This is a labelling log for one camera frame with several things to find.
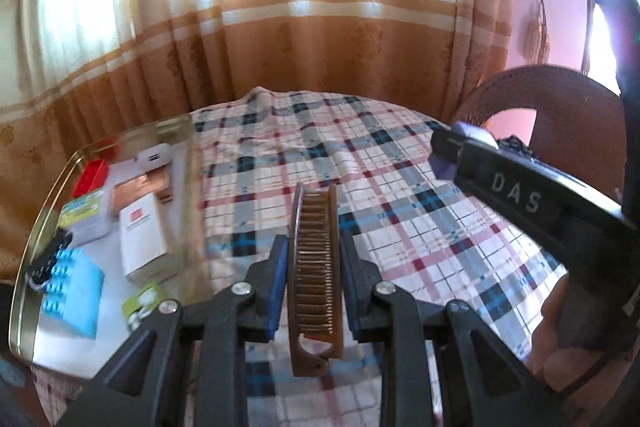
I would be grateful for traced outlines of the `brown comb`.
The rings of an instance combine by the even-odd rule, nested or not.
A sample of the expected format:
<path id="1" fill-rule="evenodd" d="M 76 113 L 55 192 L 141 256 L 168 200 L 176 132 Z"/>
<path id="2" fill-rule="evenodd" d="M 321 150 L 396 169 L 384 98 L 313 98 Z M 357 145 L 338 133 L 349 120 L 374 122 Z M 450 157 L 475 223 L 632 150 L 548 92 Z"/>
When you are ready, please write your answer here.
<path id="1" fill-rule="evenodd" d="M 288 344 L 296 377 L 321 377 L 343 354 L 337 191 L 296 185 L 288 238 Z"/>

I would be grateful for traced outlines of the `green cube toy brick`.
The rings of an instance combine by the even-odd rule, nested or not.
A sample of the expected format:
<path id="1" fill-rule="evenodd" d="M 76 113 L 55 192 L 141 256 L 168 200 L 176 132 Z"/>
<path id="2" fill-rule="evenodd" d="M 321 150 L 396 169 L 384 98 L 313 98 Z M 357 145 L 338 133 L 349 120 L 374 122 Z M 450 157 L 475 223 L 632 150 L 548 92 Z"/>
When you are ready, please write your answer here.
<path id="1" fill-rule="evenodd" d="M 122 317 L 128 332 L 132 333 L 167 298 L 166 291 L 157 283 L 149 283 L 140 288 L 122 304 Z"/>

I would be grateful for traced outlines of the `white Oriental Club box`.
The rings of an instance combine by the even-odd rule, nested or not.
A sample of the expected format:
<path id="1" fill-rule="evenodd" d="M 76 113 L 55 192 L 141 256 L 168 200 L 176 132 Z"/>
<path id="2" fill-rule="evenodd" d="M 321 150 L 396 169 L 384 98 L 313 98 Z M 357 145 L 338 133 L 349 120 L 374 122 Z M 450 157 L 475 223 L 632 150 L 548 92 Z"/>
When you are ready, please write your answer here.
<path id="1" fill-rule="evenodd" d="M 156 202 L 139 199 L 119 213 L 122 273 L 138 287 L 160 283 L 177 274 L 163 219 Z"/>

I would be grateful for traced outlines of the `copper coloured box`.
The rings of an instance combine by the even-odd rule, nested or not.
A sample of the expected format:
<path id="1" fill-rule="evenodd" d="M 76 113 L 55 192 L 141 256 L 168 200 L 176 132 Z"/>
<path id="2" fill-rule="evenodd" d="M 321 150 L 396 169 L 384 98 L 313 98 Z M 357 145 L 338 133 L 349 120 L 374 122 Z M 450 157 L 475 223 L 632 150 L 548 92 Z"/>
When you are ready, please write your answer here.
<path id="1" fill-rule="evenodd" d="M 117 217 L 120 210 L 148 194 L 154 194 L 160 202 L 171 201 L 171 176 L 168 166 L 116 184 L 110 202 L 110 215 Z"/>

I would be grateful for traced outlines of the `white charger plug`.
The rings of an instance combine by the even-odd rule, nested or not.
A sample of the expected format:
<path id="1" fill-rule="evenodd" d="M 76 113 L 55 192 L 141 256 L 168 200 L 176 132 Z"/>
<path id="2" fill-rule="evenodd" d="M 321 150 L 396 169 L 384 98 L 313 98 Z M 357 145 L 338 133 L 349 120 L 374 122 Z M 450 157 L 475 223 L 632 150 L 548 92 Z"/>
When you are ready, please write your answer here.
<path id="1" fill-rule="evenodd" d="M 172 161 L 172 156 L 174 156 L 172 146 L 167 143 L 160 143 L 145 150 L 140 150 L 134 156 L 134 161 L 143 172 L 151 172 L 169 165 Z"/>

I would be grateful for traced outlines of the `blue toy brick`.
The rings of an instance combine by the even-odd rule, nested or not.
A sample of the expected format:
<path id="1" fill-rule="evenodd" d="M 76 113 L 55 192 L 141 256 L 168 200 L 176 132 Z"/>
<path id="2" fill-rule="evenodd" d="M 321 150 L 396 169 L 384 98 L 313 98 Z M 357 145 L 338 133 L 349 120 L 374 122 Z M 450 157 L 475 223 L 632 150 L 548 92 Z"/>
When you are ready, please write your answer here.
<path id="1" fill-rule="evenodd" d="M 41 312 L 75 335 L 94 339 L 98 330 L 104 272 L 81 248 L 58 252 L 44 285 Z"/>

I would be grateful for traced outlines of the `green floss pick box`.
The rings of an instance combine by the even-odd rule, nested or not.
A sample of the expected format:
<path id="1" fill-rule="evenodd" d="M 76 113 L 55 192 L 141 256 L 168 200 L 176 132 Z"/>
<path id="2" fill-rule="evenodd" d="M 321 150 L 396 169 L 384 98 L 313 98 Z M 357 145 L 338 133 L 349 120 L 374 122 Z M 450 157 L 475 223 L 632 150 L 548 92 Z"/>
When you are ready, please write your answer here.
<path id="1" fill-rule="evenodd" d="M 110 218 L 103 188 L 66 202 L 58 217 L 58 227 L 72 234 L 74 246 L 105 236 L 110 231 Z"/>

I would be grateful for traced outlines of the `red toy brick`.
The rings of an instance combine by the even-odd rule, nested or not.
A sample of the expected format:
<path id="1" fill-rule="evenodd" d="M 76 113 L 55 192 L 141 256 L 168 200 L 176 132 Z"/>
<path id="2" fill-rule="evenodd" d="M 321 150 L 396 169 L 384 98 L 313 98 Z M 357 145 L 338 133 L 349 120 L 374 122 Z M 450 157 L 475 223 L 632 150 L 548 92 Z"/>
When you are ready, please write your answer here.
<path id="1" fill-rule="evenodd" d="M 108 167 L 104 159 L 89 161 L 81 171 L 80 177 L 74 186 L 72 197 L 78 198 L 99 190 L 108 177 L 108 170 L 110 170 L 110 167 Z"/>

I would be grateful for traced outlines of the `plaid tablecloth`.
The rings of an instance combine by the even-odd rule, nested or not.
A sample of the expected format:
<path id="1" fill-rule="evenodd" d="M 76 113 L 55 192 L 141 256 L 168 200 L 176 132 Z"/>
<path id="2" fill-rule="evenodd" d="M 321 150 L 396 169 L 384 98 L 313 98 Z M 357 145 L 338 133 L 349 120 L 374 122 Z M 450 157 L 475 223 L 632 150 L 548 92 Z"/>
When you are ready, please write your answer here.
<path id="1" fill-rule="evenodd" d="M 286 232 L 297 184 L 338 187 L 338 220 L 384 279 L 463 299 L 520 358 L 563 268 L 518 228 L 432 173 L 437 121 L 355 95 L 256 88 L 196 110 L 198 244 L 186 291 L 241 280 Z"/>

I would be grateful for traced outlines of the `navy feather pattern cushion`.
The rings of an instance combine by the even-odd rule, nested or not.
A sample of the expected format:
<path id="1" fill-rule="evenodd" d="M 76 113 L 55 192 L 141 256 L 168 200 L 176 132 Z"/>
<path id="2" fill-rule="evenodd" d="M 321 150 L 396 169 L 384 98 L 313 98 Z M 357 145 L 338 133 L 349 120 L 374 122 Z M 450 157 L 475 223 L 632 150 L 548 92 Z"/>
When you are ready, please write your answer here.
<path id="1" fill-rule="evenodd" d="M 500 150 L 504 150 L 505 152 L 520 155 L 531 160 L 537 160 L 539 158 L 539 156 L 515 134 L 507 138 L 498 139 L 497 144 Z"/>

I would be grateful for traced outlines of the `white paper tray liner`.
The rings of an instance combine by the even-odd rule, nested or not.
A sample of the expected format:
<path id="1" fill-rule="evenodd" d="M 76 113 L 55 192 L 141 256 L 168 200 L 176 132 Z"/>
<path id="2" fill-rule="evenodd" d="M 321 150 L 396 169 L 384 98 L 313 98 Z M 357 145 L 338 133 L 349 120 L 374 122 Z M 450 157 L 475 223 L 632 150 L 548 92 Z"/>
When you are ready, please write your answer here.
<path id="1" fill-rule="evenodd" d="M 90 379 L 130 334 L 128 300 L 157 284 L 186 301 L 192 154 L 186 143 L 150 153 L 171 160 L 155 172 L 136 156 L 115 162 L 86 194 L 63 176 L 42 207 L 11 311 L 11 348 L 29 364 Z"/>

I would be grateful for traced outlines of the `gold metal tray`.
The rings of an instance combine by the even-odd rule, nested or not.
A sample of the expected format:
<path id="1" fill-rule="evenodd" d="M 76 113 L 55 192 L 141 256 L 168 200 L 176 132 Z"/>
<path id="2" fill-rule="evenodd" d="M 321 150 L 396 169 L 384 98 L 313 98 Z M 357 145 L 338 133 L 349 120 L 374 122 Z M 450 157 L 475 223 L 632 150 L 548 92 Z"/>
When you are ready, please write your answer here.
<path id="1" fill-rule="evenodd" d="M 104 273 L 96 338 L 74 335 L 43 315 L 40 295 L 27 285 L 26 269 L 52 239 L 58 215 L 70 200 L 74 184 L 88 161 L 107 160 L 110 172 L 106 184 L 113 186 L 138 173 L 134 163 L 137 153 L 160 143 L 171 145 L 175 151 L 171 163 L 172 199 L 164 211 L 179 269 L 178 274 L 163 281 L 162 286 L 170 297 L 185 305 L 207 296 L 198 136 L 189 116 L 145 124 L 76 150 L 52 185 L 28 236 L 14 286 L 8 332 L 14 357 L 52 372 L 89 378 L 127 338 L 122 303 L 134 295 L 136 288 L 122 273 L 116 220 L 108 219 L 107 234 L 82 247 Z"/>

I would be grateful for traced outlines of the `curtain tassel tieback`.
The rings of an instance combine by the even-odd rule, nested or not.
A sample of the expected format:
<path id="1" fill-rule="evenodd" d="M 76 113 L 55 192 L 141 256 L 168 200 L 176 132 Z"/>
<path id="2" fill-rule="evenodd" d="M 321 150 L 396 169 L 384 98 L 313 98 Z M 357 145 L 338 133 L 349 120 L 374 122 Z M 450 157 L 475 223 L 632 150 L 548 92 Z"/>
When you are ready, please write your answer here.
<path id="1" fill-rule="evenodd" d="M 524 57 L 528 64 L 544 65 L 549 61 L 550 37 L 546 2 L 535 0 L 527 25 Z"/>

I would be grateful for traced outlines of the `beige orange curtain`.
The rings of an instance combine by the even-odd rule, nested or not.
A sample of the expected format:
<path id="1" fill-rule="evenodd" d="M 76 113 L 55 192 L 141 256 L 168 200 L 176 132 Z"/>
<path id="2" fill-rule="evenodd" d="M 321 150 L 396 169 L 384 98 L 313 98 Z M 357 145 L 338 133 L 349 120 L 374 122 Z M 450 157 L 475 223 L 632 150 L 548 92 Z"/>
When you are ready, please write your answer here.
<path id="1" fill-rule="evenodd" d="M 503 70 L 512 0 L 1 0 L 1 277 L 78 148 L 272 91 L 448 120 Z"/>

